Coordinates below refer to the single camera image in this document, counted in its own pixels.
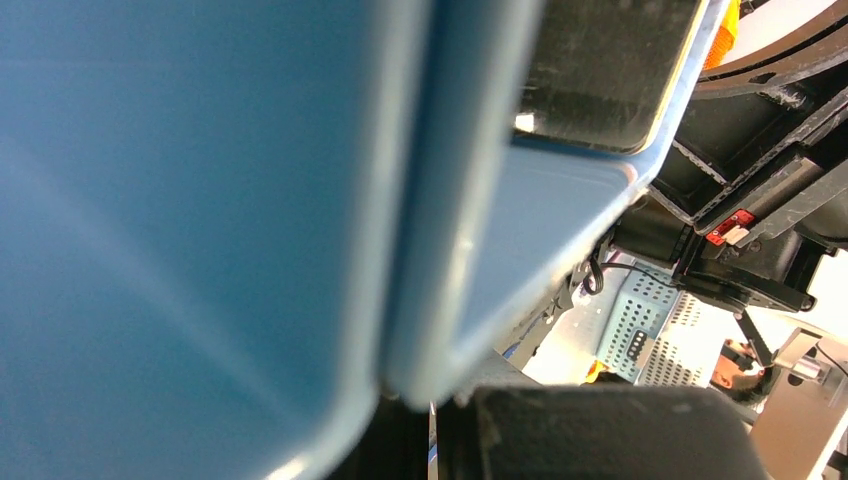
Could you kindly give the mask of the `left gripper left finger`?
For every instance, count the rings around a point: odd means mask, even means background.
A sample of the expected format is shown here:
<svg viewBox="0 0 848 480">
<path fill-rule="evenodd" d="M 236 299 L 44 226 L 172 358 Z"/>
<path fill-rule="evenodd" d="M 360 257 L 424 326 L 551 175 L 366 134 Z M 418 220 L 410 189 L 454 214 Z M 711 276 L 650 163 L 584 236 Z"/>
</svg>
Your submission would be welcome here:
<svg viewBox="0 0 848 480">
<path fill-rule="evenodd" d="M 412 480 L 428 477 L 430 411 L 382 396 L 364 435 L 327 476 L 332 480 Z"/>
</svg>

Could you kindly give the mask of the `blue three-compartment box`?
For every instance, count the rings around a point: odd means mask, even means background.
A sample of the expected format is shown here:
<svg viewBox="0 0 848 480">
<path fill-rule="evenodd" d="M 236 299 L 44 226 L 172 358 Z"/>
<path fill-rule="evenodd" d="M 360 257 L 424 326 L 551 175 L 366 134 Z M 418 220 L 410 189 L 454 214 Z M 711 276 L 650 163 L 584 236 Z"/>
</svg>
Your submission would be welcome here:
<svg viewBox="0 0 848 480">
<path fill-rule="evenodd" d="M 5 1 L 1 475 L 322 479 L 658 174 L 519 111 L 550 1 Z"/>
</svg>

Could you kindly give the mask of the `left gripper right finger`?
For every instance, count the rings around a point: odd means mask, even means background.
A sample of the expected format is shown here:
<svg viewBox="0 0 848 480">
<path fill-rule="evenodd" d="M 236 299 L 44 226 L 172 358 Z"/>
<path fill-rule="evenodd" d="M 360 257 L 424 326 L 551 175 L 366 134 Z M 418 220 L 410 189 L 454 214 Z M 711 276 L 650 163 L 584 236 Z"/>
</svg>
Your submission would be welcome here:
<svg viewBox="0 0 848 480">
<path fill-rule="evenodd" d="M 691 387 L 485 387 L 438 411 L 441 479 L 766 479 L 732 404 Z"/>
</svg>

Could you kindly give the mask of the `black credit card stack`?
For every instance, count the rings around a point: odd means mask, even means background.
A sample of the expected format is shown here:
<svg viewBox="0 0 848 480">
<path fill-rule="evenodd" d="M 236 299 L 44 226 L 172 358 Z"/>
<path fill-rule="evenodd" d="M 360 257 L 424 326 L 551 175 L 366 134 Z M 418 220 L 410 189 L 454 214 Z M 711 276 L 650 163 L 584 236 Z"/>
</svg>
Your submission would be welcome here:
<svg viewBox="0 0 848 480">
<path fill-rule="evenodd" d="M 655 137 L 704 1 L 584 0 L 546 5 L 519 111 L 533 134 L 614 154 Z"/>
</svg>

